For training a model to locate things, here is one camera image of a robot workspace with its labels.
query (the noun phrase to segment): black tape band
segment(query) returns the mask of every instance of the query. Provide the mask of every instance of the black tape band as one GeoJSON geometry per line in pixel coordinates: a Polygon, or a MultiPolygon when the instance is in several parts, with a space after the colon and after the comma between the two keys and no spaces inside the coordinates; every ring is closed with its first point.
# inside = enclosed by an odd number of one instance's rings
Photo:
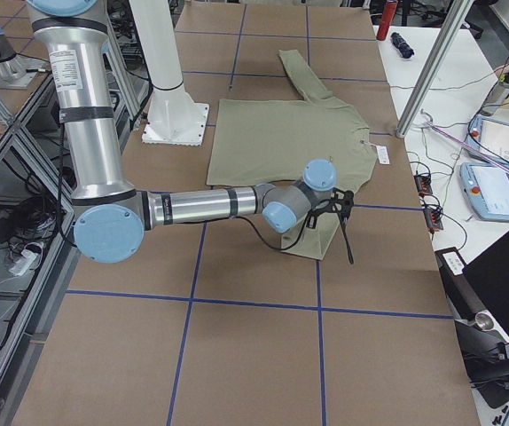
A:
{"type": "Polygon", "coordinates": [[[83,18],[43,18],[32,23],[32,31],[36,32],[40,29],[49,27],[75,27],[96,29],[106,34],[106,25],[96,22],[95,20],[84,20],[83,18]]]}
{"type": "Polygon", "coordinates": [[[174,215],[172,214],[172,197],[169,193],[163,193],[162,210],[164,211],[164,225],[172,225],[174,223],[174,215]]]}
{"type": "Polygon", "coordinates": [[[150,231],[152,229],[152,223],[150,221],[150,203],[148,202],[148,192],[139,191],[142,196],[142,216],[145,219],[145,229],[150,231]]]}
{"type": "Polygon", "coordinates": [[[239,200],[237,200],[237,191],[233,188],[225,188],[229,195],[229,217],[237,217],[239,214],[239,200]]]}
{"type": "Polygon", "coordinates": [[[98,198],[73,198],[71,203],[74,206],[96,206],[98,204],[111,204],[117,201],[127,200],[137,194],[136,189],[127,191],[126,193],[116,193],[115,195],[107,195],[106,197],[98,198]]]}
{"type": "Polygon", "coordinates": [[[61,108],[59,122],[84,122],[98,118],[114,118],[114,111],[110,106],[76,106],[74,108],[61,108]]]}
{"type": "Polygon", "coordinates": [[[254,186],[251,186],[250,188],[253,190],[253,195],[255,197],[254,198],[254,213],[257,213],[258,212],[258,194],[256,193],[254,186]]]}
{"type": "Polygon", "coordinates": [[[184,84],[184,80],[182,80],[182,82],[179,83],[177,86],[170,87],[169,89],[162,89],[161,87],[158,87],[158,86],[154,86],[154,89],[158,89],[159,91],[174,91],[178,87],[182,87],[183,84],[184,84]]]}
{"type": "Polygon", "coordinates": [[[12,60],[12,59],[16,58],[17,55],[18,55],[18,53],[14,52],[12,55],[10,55],[7,58],[1,58],[0,59],[0,64],[8,62],[9,60],[12,60]]]}
{"type": "Polygon", "coordinates": [[[319,200],[314,194],[314,191],[309,186],[307,186],[304,181],[296,180],[294,182],[294,186],[298,188],[306,196],[311,207],[316,207],[319,204],[319,200]]]}

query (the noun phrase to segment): red bottle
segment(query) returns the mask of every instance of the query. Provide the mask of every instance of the red bottle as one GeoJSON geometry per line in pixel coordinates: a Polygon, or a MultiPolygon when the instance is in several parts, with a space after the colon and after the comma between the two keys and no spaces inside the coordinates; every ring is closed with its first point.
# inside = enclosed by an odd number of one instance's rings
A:
{"type": "Polygon", "coordinates": [[[377,31],[377,40],[382,41],[387,38],[388,29],[395,17],[397,6],[398,0],[387,0],[385,3],[385,9],[382,11],[382,17],[380,18],[379,30],[377,31]]]}

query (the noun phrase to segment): shirt tag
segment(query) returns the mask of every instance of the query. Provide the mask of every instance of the shirt tag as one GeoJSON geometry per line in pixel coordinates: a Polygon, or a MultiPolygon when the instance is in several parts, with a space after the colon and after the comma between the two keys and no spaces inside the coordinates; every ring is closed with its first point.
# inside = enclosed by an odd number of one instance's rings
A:
{"type": "Polygon", "coordinates": [[[377,147],[377,155],[379,156],[380,164],[390,164],[390,159],[388,158],[388,150],[386,146],[376,145],[377,147]]]}

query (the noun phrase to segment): white label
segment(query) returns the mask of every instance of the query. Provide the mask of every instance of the white label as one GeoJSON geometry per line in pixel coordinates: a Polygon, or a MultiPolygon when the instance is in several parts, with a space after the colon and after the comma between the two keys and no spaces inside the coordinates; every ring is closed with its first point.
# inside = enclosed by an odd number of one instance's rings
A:
{"type": "Polygon", "coordinates": [[[57,91],[78,91],[83,88],[75,51],[50,53],[50,62],[57,91]]]}
{"type": "Polygon", "coordinates": [[[390,159],[388,158],[388,150],[386,146],[376,145],[377,147],[377,155],[379,156],[379,163],[381,164],[390,164],[390,159]]]}
{"type": "Polygon", "coordinates": [[[451,251],[450,253],[443,254],[443,260],[446,261],[446,264],[451,269],[451,272],[454,275],[461,275],[464,273],[464,264],[458,256],[458,253],[455,251],[451,251]]]}

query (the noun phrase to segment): white table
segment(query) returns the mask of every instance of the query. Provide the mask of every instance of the white table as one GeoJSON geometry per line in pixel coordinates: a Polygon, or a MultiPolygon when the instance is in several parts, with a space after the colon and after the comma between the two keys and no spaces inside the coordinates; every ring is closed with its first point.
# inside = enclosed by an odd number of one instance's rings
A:
{"type": "MultiPolygon", "coordinates": [[[[398,50],[390,42],[390,37],[383,42],[378,42],[388,82],[391,87],[411,87],[419,77],[439,29],[392,28],[391,33],[393,30],[398,32],[409,43],[415,54],[411,59],[403,59],[398,50]]],[[[432,83],[432,87],[458,87],[478,80],[485,75],[489,76],[478,83],[469,84],[462,89],[430,91],[422,108],[434,117],[434,123],[437,125],[447,126],[456,122],[468,122],[480,108],[489,89],[497,80],[491,74],[492,71],[469,31],[466,29],[460,30],[437,77],[432,83]]],[[[391,89],[395,110],[399,117],[411,92],[412,89],[396,87],[391,89]]],[[[509,109],[499,109],[493,117],[509,122],[509,109]]],[[[432,172],[449,173],[449,168],[427,158],[422,130],[419,128],[425,120],[425,116],[418,114],[414,120],[418,126],[412,127],[406,135],[406,148],[408,151],[416,153],[419,156],[419,160],[424,162],[432,172]]],[[[453,126],[446,131],[463,140],[466,130],[467,126],[461,124],[453,126]]],[[[435,134],[431,130],[425,130],[424,134],[429,156],[453,165],[454,158],[456,158],[454,155],[459,153],[461,146],[456,142],[435,134]]],[[[415,154],[409,154],[409,156],[411,161],[417,160],[415,154]]],[[[463,162],[473,161],[474,159],[467,154],[461,154],[451,177],[447,197],[445,197],[445,187],[448,178],[444,175],[435,175],[432,181],[434,194],[442,203],[444,199],[446,200],[444,213],[458,220],[467,230],[467,243],[461,250],[461,255],[468,263],[509,230],[509,224],[480,220],[471,210],[463,195],[458,166],[463,162]]],[[[422,166],[419,166],[420,172],[424,170],[422,166]]],[[[446,217],[442,220],[442,223],[444,230],[435,234],[433,240],[434,250],[461,246],[464,239],[461,229],[446,217]]],[[[490,424],[496,415],[502,414],[500,409],[490,409],[476,390],[474,391],[474,398],[483,425],[490,424]]]]}

